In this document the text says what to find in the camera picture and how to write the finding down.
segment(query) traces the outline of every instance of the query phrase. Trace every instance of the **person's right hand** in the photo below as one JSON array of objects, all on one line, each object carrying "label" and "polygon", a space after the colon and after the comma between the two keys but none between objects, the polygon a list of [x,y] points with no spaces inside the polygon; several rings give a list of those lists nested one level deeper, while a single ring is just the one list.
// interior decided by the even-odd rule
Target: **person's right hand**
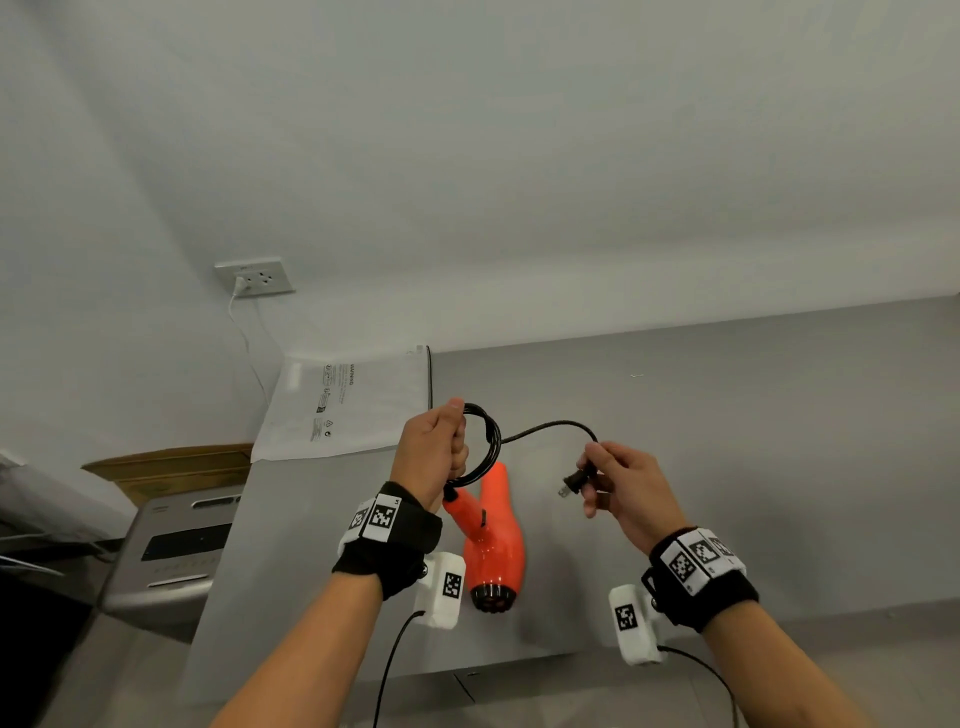
[{"label": "person's right hand", "polygon": [[690,525],[653,455],[618,443],[587,443],[577,467],[588,461],[600,474],[580,491],[587,518],[610,511],[647,556],[663,538]]}]

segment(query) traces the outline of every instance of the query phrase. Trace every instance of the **red hair dryer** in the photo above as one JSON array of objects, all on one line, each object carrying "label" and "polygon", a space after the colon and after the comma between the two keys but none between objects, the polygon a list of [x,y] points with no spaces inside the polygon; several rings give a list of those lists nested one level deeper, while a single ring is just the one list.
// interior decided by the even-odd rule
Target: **red hair dryer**
[{"label": "red hair dryer", "polygon": [[444,509],[467,536],[467,588],[481,612],[506,612],[523,584],[526,550],[523,533],[510,507],[507,467],[493,464],[480,481],[480,499],[464,489],[444,494]]}]

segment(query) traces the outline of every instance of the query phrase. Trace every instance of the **hand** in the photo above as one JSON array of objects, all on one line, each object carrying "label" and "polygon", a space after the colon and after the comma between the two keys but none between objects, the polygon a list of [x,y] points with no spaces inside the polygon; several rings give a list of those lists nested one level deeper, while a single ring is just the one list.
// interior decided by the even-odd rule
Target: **hand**
[{"label": "hand", "polygon": [[587,461],[600,471],[580,491],[587,518],[610,511],[647,556],[663,538],[690,525],[653,455],[617,443],[587,443],[577,467]]},{"label": "hand", "polygon": [[396,446],[390,479],[436,513],[444,484],[467,469],[470,448],[464,443],[466,431],[464,401],[458,397],[410,418]]}]

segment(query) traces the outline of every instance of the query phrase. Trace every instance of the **person's right arm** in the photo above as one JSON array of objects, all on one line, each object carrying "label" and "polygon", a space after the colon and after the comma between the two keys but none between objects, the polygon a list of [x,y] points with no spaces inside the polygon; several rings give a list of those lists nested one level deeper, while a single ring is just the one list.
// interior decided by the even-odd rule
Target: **person's right arm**
[{"label": "person's right arm", "polygon": [[[582,491],[587,517],[610,511],[646,555],[690,525],[653,455],[617,443],[589,443],[579,467],[588,460],[600,475]],[[755,601],[718,614],[703,637],[753,728],[873,725]]]}]

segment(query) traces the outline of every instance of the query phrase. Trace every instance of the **brown cardboard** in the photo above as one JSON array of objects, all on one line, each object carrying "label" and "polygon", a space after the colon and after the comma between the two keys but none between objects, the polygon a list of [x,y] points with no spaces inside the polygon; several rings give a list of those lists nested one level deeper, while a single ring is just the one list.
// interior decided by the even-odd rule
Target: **brown cardboard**
[{"label": "brown cardboard", "polygon": [[252,443],[170,448],[87,463],[84,470],[116,483],[137,506],[158,496],[243,485]]}]

